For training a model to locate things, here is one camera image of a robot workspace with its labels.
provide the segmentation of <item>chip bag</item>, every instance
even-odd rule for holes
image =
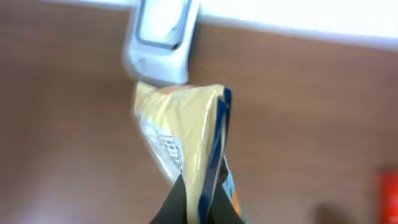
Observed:
[[[217,181],[244,219],[224,154],[230,109],[222,85],[136,86],[134,114],[165,177],[174,183],[182,174],[189,224],[205,223]]]

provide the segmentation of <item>dark object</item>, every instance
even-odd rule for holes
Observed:
[[[180,175],[159,213],[150,224],[186,224],[186,201],[185,184]],[[220,183],[217,183],[206,224],[244,224],[236,214]]]
[[[321,203],[315,208],[314,224],[355,224],[345,209],[334,203]]]

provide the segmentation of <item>brown wood surface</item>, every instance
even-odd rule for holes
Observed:
[[[127,20],[0,3],[0,223],[159,209],[170,186],[129,114]],[[192,83],[234,93],[228,159],[250,223],[376,223],[377,172],[398,162],[398,53],[203,23],[195,36]]]

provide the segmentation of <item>black object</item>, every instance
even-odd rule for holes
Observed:
[[[187,196],[182,176],[150,224],[187,224]],[[244,224],[231,205],[221,183],[217,183],[206,224]]]

